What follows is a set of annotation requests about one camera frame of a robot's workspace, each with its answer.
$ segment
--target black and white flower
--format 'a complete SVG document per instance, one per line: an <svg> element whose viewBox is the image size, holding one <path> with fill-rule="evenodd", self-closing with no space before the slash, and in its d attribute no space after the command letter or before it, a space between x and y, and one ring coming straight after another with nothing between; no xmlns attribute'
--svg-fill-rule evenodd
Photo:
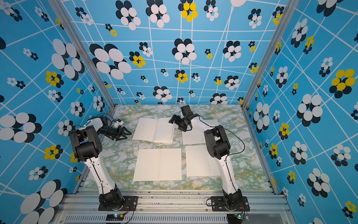
<svg viewBox="0 0 358 224"><path fill-rule="evenodd" d="M82 74L84 72L84 65L80 61L81 57L76 48L73 44L68 43L66 45L59 39L54 39L52 45L56 51L51 57L53 65L65 72L68 78L76 81L78 79L78 73Z"/></svg>
<svg viewBox="0 0 358 224"><path fill-rule="evenodd" d="M298 21L295 26L295 31L292 34L291 44L297 48L302 41L306 39L306 33L308 31L307 19L303 19L302 22Z"/></svg>
<svg viewBox="0 0 358 224"><path fill-rule="evenodd" d="M110 74L113 78L121 80L123 79L123 73L130 73L132 71L131 66L124 60L123 54L113 44L106 44L104 49L98 44L91 44L89 50L95 56L92 59L96 68L105 74ZM114 61L115 65L108 65L110 59Z"/></svg>
<svg viewBox="0 0 358 224"><path fill-rule="evenodd" d="M241 57L240 41L232 42L231 40L226 43L226 48L223 49L224 57L229 59L229 62L233 62L235 58Z"/></svg>
<svg viewBox="0 0 358 224"><path fill-rule="evenodd" d="M313 172L309 174L307 183L312 187L312 193L315 196L321 195L322 197L328 197L328 193L331 191L329 187L329 176L325 173L321 173L319 169L314 168Z"/></svg>
<svg viewBox="0 0 358 224"><path fill-rule="evenodd" d="M227 104L228 102L227 100L227 96L225 93L222 94L218 94L215 93L213 94L213 98L210 99L211 104Z"/></svg>
<svg viewBox="0 0 358 224"><path fill-rule="evenodd" d="M93 108L95 108L98 112L102 112L103 108L106 106L103 102L103 97L101 96L95 96L93 97Z"/></svg>
<svg viewBox="0 0 358 224"><path fill-rule="evenodd" d="M306 94L303 96L302 103L298 106L297 117L302 119L302 124L305 127L308 127L311 122L318 123L321 120L323 114L323 109L320 106L321 102L320 95L311 97L311 95Z"/></svg>
<svg viewBox="0 0 358 224"><path fill-rule="evenodd" d="M135 30L136 26L140 25L140 18L137 17L137 11L132 7L130 1L116 1L116 7L118 9L116 16L123 25L128 25L131 30Z"/></svg>
<svg viewBox="0 0 358 224"><path fill-rule="evenodd" d="M149 16L152 23L157 23L159 28L164 27L164 23L170 21L170 17L167 14L166 6L163 4L163 0L147 0L148 7L145 12Z"/></svg>
<svg viewBox="0 0 358 224"><path fill-rule="evenodd" d="M184 65L188 65L190 61L197 58L194 52L194 45L191 39L185 39L184 41L180 38L174 41L175 48L172 49L172 54L175 59L181 61Z"/></svg>
<svg viewBox="0 0 358 224"><path fill-rule="evenodd" d="M74 114L76 116L82 117L83 113L85 112L85 109L83 107L83 104L76 101L71 103L71 114Z"/></svg>
<svg viewBox="0 0 358 224"><path fill-rule="evenodd" d="M155 96L158 100L162 100L164 103L173 98L166 86L154 87L153 96Z"/></svg>
<svg viewBox="0 0 358 224"><path fill-rule="evenodd" d="M261 102L258 102L256 105L256 111L253 114L253 123L256 125L256 131L258 133L262 132L263 130L267 130L270 124L270 119L269 119L269 105L268 104L264 104L262 105Z"/></svg>

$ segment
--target notebook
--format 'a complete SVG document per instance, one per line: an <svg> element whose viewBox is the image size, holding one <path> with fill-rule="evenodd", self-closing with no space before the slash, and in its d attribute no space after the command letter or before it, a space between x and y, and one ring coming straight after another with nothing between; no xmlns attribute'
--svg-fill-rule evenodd
<svg viewBox="0 0 358 224"><path fill-rule="evenodd" d="M170 119L139 118L133 140L172 144L175 124L169 123Z"/></svg>
<svg viewBox="0 0 358 224"><path fill-rule="evenodd" d="M218 126L218 120L204 120L211 126ZM193 145L193 144L205 144L204 132L200 132L198 129L193 128L191 131L182 132L183 136L183 145Z"/></svg>
<svg viewBox="0 0 358 224"><path fill-rule="evenodd" d="M182 149L140 149L133 181L182 179Z"/></svg>
<svg viewBox="0 0 358 224"><path fill-rule="evenodd" d="M187 157L187 176L220 176L215 159L208 153L206 146L185 146Z"/></svg>

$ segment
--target tabletop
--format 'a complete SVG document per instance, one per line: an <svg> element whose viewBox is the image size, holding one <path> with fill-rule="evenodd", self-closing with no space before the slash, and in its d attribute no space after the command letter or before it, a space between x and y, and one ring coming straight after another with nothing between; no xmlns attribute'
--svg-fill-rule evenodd
<svg viewBox="0 0 358 224"><path fill-rule="evenodd" d="M117 105L114 119L120 118L124 126L135 131L139 118L165 118L180 114L184 105ZM269 190L267 179L253 145L244 116L239 105L190 105L191 110L203 119L218 119L220 125L231 130L245 143L245 151L231 156L235 179L241 190ZM240 152L242 143L230 132L227 132L231 149L230 153ZM221 190L220 176L187 177L185 145L179 129L174 131L172 144L152 143L142 140L113 141L104 138L101 155L110 177L121 190ZM138 150L150 148L182 149L182 180L178 181L139 181L133 182ZM96 190L97 185L91 173L83 189Z"/></svg>

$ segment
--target open notebook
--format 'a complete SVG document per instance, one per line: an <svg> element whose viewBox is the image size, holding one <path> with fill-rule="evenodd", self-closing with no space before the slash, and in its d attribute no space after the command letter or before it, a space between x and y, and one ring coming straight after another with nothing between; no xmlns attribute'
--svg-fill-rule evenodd
<svg viewBox="0 0 358 224"><path fill-rule="evenodd" d="M169 123L170 119L139 118L133 140L172 144L175 124Z"/></svg>
<svg viewBox="0 0 358 224"><path fill-rule="evenodd" d="M140 149L133 181L182 179L182 149Z"/></svg>
<svg viewBox="0 0 358 224"><path fill-rule="evenodd" d="M218 120L204 120L212 126L218 126ZM197 129L192 129L191 131L182 132L183 136L183 145L194 145L194 144L205 144L204 132L200 132Z"/></svg>

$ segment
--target yellow polka dot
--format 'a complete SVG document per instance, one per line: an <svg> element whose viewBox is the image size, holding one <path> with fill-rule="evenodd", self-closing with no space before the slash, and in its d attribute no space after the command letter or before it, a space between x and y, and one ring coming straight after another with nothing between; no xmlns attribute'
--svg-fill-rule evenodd
<svg viewBox="0 0 358 224"><path fill-rule="evenodd" d="M339 79L339 78L334 78L334 79L332 80L332 85L334 85L334 86L338 85L339 83L340 83L340 79Z"/></svg>
<svg viewBox="0 0 358 224"><path fill-rule="evenodd" d="M342 78L344 76L344 70L339 70L336 74L337 78Z"/></svg>
<svg viewBox="0 0 358 224"><path fill-rule="evenodd" d="M192 20L193 20L193 16L192 16L192 15L187 16L187 21L188 21L188 22L191 22Z"/></svg>
<svg viewBox="0 0 358 224"><path fill-rule="evenodd" d="M345 76L347 78L349 77L352 77L354 75L354 70L353 69L348 69L346 72L345 72Z"/></svg>
<svg viewBox="0 0 358 224"><path fill-rule="evenodd" d="M191 9L192 11L196 10L196 8L197 8L197 5L196 5L195 3L191 3L191 4L190 4L190 9Z"/></svg>
<svg viewBox="0 0 358 224"><path fill-rule="evenodd" d="M337 89L340 91L342 91L345 87L346 87L346 85L343 82L341 82L340 84L337 85Z"/></svg>
<svg viewBox="0 0 358 224"><path fill-rule="evenodd" d="M182 11L182 17L186 18L188 16L188 13L186 11Z"/></svg>
<svg viewBox="0 0 358 224"><path fill-rule="evenodd" d="M196 11L196 10L194 10L193 12L192 12L192 17L193 18L196 18L198 16L198 12Z"/></svg>
<svg viewBox="0 0 358 224"><path fill-rule="evenodd" d="M345 81L345 84L347 86L353 86L354 83L355 83L355 78L353 78L353 77L350 77Z"/></svg>
<svg viewBox="0 0 358 224"><path fill-rule="evenodd" d="M189 3L185 3L184 4L184 10L187 11L190 9L190 4Z"/></svg>

